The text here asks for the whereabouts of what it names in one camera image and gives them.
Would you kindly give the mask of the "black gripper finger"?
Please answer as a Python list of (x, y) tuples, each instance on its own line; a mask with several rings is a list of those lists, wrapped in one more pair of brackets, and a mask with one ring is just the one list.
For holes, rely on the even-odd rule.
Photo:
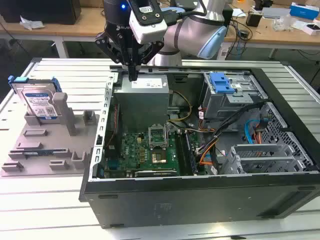
[(133, 81), (138, 78), (138, 72), (142, 64), (147, 64), (162, 48), (163, 41), (154, 41), (147, 44), (139, 44), (133, 41)]
[(111, 36), (106, 31), (100, 32), (94, 39), (94, 43), (115, 63), (121, 63), (128, 72), (128, 79), (134, 80), (133, 57), (123, 32), (118, 31)]

